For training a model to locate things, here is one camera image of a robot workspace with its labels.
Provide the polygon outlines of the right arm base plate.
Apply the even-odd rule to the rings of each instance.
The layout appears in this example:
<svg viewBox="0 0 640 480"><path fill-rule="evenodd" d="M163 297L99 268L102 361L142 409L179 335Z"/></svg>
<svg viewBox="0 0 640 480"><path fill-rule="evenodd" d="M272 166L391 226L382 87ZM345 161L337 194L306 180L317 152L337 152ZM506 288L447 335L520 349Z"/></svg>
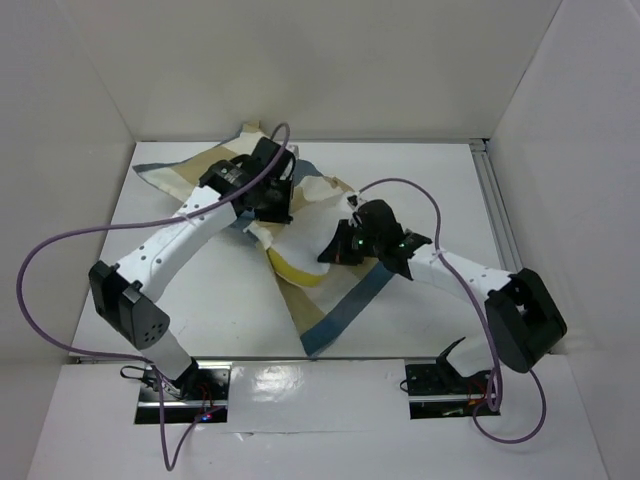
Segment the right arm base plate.
<svg viewBox="0 0 640 480"><path fill-rule="evenodd" d="M454 341L437 357L405 361L399 389L408 396L412 420L472 417L475 410L479 416L500 415L487 405L490 369L461 375L450 362L450 354L464 340Z"/></svg>

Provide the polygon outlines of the white pillow yellow edge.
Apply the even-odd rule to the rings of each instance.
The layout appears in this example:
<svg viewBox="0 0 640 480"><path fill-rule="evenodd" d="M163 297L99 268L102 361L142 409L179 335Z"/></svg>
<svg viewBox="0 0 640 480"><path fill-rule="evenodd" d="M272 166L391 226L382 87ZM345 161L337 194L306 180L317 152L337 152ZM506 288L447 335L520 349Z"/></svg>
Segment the white pillow yellow edge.
<svg viewBox="0 0 640 480"><path fill-rule="evenodd" d="M300 287L319 285L329 272L318 255L340 220L351 215L346 196L354 190L336 177L305 176L293 190L290 224L254 220L244 228L264 248L274 272Z"/></svg>

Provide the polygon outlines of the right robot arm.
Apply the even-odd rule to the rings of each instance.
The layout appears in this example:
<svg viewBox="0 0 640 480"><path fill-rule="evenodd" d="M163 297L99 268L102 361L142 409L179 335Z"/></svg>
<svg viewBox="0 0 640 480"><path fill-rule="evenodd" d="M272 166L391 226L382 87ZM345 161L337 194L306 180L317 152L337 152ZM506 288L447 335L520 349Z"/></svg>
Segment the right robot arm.
<svg viewBox="0 0 640 480"><path fill-rule="evenodd" d="M566 335L568 327L542 278L523 268L494 269L438 247L405 229L383 200L348 198L351 216L336 228L317 260L356 266L377 259L384 268L468 302L480 314L490 361L525 374Z"/></svg>

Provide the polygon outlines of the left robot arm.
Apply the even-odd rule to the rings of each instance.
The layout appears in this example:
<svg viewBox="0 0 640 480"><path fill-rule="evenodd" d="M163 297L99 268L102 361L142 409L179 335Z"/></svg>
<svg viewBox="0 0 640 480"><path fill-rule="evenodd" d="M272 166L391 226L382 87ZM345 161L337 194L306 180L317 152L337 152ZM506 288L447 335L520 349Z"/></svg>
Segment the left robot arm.
<svg viewBox="0 0 640 480"><path fill-rule="evenodd" d="M251 153L211 165L171 224L137 250L113 265L98 261L91 267L97 314L156 367L163 389L172 397L195 394L210 377L179 344L158 300L184 265L244 213L257 220L290 223L295 165L293 152L262 137Z"/></svg>

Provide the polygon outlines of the blue beige checked pillowcase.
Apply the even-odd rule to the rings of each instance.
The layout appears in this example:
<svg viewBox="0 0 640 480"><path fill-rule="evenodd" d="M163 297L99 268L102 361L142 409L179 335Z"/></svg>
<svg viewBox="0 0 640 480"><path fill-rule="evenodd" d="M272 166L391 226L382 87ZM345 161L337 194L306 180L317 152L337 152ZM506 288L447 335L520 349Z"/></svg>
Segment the blue beige checked pillowcase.
<svg viewBox="0 0 640 480"><path fill-rule="evenodd" d="M183 161L138 164L133 170L149 185L183 201L209 167L251 153L265 135L259 124L247 123L231 139ZM310 231L312 223L335 225L339 211L350 212L345 200L352 193L353 188L341 179L326 176L313 163L298 159L291 224L257 221L247 212L231 225L264 253L309 356L319 355L334 343L392 278L374 258L343 266L291 257L302 247L301 235Z"/></svg>

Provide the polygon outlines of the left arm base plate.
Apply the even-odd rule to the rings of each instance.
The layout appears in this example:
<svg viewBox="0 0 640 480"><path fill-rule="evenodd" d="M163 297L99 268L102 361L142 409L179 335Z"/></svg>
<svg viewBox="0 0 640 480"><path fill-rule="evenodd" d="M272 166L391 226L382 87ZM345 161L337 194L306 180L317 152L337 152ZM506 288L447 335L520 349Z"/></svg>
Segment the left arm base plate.
<svg viewBox="0 0 640 480"><path fill-rule="evenodd" d="M167 424L189 424L197 416L201 423L222 424L228 418L231 365L217 362L200 364L204 378L188 393L171 383L163 383L164 415ZM150 367L125 365L120 377L139 386L134 423L158 425L160 420L159 384Z"/></svg>

